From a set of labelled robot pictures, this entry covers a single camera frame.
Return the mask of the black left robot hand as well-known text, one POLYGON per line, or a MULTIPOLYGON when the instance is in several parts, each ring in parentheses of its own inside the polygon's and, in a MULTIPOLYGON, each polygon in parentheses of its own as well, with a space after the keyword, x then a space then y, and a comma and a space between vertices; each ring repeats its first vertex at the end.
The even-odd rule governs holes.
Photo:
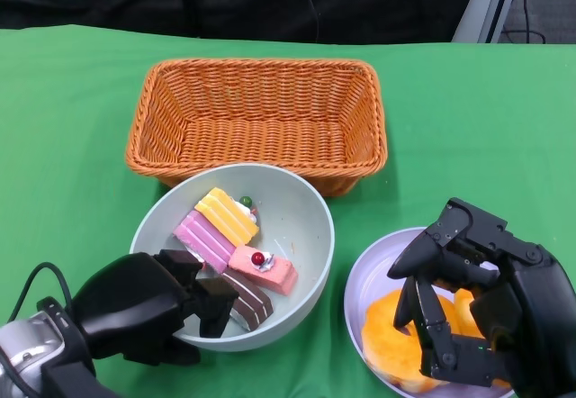
POLYGON ((199 363, 199 349, 176 332, 195 315, 201 337, 220 337, 239 297, 222 277, 199 278, 202 267, 186 250, 162 249, 126 255, 93 275, 71 304, 91 356, 121 354, 149 366, 199 363))

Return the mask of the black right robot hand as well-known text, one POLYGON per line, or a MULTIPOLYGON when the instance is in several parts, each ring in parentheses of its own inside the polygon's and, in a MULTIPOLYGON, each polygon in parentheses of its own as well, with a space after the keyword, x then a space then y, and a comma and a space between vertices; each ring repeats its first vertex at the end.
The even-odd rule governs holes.
POLYGON ((403 281, 394 324, 413 323, 421 373, 436 380, 509 383, 520 397, 575 394, 575 292, 543 246, 458 198, 392 264, 403 281), (454 333, 437 288, 472 293, 479 338, 454 333))

